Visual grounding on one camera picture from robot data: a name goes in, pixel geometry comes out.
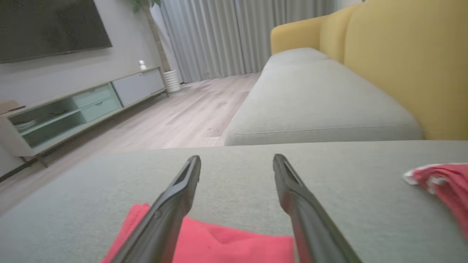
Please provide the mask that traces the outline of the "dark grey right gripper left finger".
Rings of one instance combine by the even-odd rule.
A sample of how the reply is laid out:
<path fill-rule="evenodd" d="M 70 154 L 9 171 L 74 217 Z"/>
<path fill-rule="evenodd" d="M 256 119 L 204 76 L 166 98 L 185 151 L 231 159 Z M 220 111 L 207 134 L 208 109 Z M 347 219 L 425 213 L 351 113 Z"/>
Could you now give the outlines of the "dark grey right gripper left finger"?
<path fill-rule="evenodd" d="M 201 159 L 189 157 L 112 258 L 113 263 L 170 263 L 184 217 L 193 205 Z"/>

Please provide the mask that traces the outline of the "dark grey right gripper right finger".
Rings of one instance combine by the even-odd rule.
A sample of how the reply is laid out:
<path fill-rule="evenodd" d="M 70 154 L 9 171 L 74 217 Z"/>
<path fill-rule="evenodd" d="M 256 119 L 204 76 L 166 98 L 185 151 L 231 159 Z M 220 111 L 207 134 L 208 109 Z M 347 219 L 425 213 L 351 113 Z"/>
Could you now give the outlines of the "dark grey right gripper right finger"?
<path fill-rule="evenodd" d="M 357 255 L 286 156 L 275 154 L 273 170 L 279 203 L 291 220 L 300 263 L 360 263 Z"/>

